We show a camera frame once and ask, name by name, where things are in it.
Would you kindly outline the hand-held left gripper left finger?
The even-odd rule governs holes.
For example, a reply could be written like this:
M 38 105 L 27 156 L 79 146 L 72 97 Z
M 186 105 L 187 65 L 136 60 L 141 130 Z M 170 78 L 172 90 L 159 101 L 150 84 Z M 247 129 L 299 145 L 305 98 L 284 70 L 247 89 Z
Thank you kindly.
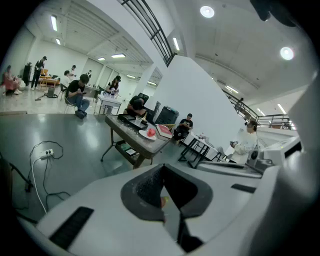
M 68 252 L 77 256 L 182 256 L 184 251 L 160 221 L 137 218 L 121 200 L 126 182 L 151 169 L 145 166 L 95 180 L 56 205 L 37 224 L 52 235 L 79 207 L 93 210 Z

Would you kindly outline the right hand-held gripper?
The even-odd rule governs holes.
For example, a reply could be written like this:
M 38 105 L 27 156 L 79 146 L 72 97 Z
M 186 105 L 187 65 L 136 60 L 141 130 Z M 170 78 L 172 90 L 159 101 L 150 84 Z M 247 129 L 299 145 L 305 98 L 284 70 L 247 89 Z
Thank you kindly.
M 248 155 L 246 165 L 229 162 L 202 161 L 197 164 L 197 169 L 226 176 L 261 178 L 261 173 L 267 168 L 281 166 L 286 158 L 296 151 L 301 150 L 300 137 L 294 136 L 265 147 L 264 149 L 255 149 Z

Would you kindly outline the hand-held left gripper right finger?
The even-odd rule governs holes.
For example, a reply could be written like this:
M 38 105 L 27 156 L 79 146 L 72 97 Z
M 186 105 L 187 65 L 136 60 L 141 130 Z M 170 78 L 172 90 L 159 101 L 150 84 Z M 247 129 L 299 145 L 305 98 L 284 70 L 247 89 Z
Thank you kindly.
M 246 237 L 258 215 L 247 209 L 261 178 L 163 166 L 164 184 L 178 206 L 176 243 L 182 256 L 245 255 Z

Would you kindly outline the black tray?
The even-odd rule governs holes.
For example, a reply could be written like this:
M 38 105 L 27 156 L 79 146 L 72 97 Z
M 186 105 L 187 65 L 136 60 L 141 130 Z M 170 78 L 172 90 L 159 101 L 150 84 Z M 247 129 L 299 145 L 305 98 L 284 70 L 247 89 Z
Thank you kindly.
M 133 117 L 129 114 L 119 114 L 117 116 L 117 119 L 124 122 L 125 124 L 129 125 L 130 127 L 136 129 L 136 130 L 146 130 L 148 128 L 147 125 L 140 124 L 140 127 L 135 125 L 136 117 Z

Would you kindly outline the white black-leg table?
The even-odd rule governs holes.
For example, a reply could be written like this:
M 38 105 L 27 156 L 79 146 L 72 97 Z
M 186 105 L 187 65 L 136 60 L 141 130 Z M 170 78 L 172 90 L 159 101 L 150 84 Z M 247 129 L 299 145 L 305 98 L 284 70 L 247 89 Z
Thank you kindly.
M 181 152 L 179 162 L 186 162 L 189 167 L 195 169 L 198 163 L 208 160 L 209 162 L 221 162 L 225 159 L 223 153 L 204 139 L 203 136 L 194 132 L 190 133 L 192 137 L 190 143 Z

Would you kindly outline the black balcony railing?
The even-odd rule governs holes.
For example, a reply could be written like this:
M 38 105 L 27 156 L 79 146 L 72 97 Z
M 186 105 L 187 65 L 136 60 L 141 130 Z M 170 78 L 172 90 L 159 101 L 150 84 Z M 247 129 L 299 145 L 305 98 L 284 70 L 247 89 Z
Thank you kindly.
M 227 96 L 228 100 L 234 107 L 236 113 L 246 122 L 255 121 L 261 128 L 282 129 L 290 131 L 297 130 L 296 126 L 286 113 L 266 115 L 260 109 L 258 109 L 257 112 L 255 112 L 253 109 L 247 106 L 242 100 L 236 98 L 228 91 L 222 91 Z

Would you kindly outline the red hardcover book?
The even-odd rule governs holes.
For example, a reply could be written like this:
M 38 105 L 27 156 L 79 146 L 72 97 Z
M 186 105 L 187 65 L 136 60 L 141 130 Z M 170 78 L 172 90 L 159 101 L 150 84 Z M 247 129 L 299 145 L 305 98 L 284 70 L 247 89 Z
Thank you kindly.
M 173 137 L 172 132 L 169 130 L 169 128 L 162 124 L 156 124 L 157 131 L 160 136 L 171 139 Z

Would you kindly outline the black cabinet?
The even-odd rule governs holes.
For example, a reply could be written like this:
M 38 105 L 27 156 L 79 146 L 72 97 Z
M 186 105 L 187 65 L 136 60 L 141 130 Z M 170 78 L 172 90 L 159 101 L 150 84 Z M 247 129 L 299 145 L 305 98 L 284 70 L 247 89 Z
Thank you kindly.
M 155 123 L 160 125 L 175 124 L 177 118 L 179 117 L 179 112 L 171 107 L 164 106 L 158 115 Z

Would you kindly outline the glass coffee table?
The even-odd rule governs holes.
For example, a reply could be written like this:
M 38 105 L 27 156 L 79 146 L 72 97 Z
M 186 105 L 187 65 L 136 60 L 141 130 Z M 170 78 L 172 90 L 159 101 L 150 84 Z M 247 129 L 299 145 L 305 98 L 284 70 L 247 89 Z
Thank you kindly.
M 117 115 L 107 114 L 105 123 L 110 128 L 111 144 L 102 154 L 100 161 L 104 161 L 104 156 L 112 148 L 115 148 L 134 169 L 141 166 L 144 160 L 150 160 L 152 164 L 154 157 L 170 142 L 169 138 L 161 136 L 158 131 L 155 132 L 155 140 L 144 137 L 136 128 L 129 127 Z M 135 153 L 130 156 L 123 149 L 123 144 L 127 144 Z

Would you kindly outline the white plate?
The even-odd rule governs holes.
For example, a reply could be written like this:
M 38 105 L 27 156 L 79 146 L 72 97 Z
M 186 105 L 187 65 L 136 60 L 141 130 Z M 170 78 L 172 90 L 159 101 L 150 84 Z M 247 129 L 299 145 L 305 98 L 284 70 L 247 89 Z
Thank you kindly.
M 138 132 L 139 132 L 140 135 L 142 135 L 142 136 L 143 136 L 144 138 L 146 138 L 146 139 L 153 140 L 153 141 L 155 141 L 155 140 L 157 139 L 157 136 L 156 136 L 156 135 L 148 136 L 146 130 L 142 130 L 142 129 L 141 129 L 141 130 L 139 130 Z

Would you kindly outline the black office chair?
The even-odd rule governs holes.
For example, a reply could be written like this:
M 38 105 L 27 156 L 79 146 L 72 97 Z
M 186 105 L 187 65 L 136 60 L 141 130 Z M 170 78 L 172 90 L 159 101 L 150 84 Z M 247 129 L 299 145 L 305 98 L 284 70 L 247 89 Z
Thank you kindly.
M 138 95 L 133 96 L 129 102 L 133 103 L 136 100 L 142 100 L 143 104 L 145 104 L 148 101 L 148 99 L 149 99 L 148 95 L 139 93 Z

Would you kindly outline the white metal-leg table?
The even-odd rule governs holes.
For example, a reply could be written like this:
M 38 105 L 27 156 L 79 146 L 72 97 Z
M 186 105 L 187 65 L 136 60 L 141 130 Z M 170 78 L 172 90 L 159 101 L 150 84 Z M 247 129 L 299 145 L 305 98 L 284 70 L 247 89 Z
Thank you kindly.
M 98 100 L 100 100 L 100 107 L 99 107 L 99 110 L 97 111 Z M 110 96 L 99 94 L 95 101 L 93 114 L 99 115 L 102 107 L 111 107 L 111 109 L 116 109 L 117 110 L 116 114 L 118 114 L 121 105 L 122 105 L 122 101 L 117 99 L 116 97 L 112 98 Z

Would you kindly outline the round ceiling light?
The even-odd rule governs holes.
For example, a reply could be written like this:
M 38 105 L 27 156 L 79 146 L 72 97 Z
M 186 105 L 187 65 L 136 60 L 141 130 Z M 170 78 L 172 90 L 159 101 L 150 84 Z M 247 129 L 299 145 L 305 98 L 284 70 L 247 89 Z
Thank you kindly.
M 210 6 L 202 6 L 200 8 L 200 14 L 205 18 L 212 18 L 215 15 L 215 11 Z
M 292 60 L 295 56 L 294 51 L 287 46 L 282 47 L 279 53 L 280 53 L 280 56 L 286 61 Z

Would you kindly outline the black stair railing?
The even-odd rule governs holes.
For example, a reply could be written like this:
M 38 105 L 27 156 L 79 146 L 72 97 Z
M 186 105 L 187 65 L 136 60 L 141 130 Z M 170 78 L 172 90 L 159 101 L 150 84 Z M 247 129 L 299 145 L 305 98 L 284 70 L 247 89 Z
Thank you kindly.
M 178 53 L 172 51 L 161 24 L 146 0 L 118 0 L 118 2 L 136 19 L 139 25 L 143 28 L 148 38 L 160 54 L 166 67 L 168 67 L 171 64 L 174 56 Z

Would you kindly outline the metal frame chair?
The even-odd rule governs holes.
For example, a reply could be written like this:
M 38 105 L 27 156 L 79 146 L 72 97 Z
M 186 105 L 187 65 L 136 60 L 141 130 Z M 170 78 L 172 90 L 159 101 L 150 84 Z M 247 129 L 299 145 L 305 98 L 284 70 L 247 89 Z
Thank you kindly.
M 64 102 L 65 102 L 65 109 L 64 109 L 64 112 L 63 112 L 64 114 L 66 114 L 68 112 L 69 108 L 73 108 L 74 111 L 77 110 L 76 104 L 70 103 L 66 97 L 64 97 Z

